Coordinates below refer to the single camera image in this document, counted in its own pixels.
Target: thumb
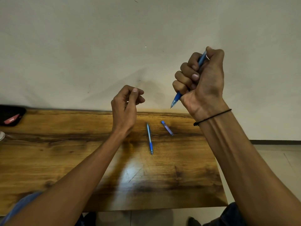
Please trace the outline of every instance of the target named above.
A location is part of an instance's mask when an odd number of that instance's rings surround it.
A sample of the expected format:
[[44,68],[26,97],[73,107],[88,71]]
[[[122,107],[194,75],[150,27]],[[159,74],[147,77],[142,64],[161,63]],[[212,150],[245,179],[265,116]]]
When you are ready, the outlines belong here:
[[224,51],[222,49],[212,49],[211,47],[206,47],[207,56],[211,63],[215,63],[218,66],[223,66],[224,61]]
[[129,103],[128,105],[130,106],[136,106],[136,100],[138,98],[138,89],[137,88],[133,88],[131,94],[130,94],[130,97],[129,97]]

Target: wood grain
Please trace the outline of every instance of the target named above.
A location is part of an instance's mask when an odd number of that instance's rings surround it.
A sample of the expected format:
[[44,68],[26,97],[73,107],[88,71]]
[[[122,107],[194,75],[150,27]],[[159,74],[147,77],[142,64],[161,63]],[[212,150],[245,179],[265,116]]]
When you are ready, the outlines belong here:
[[[226,206],[216,160],[193,122],[186,114],[139,113],[85,211]],[[27,194],[52,186],[91,154],[111,127],[109,112],[64,110],[28,110],[16,127],[1,127],[7,136],[0,141],[0,215]]]

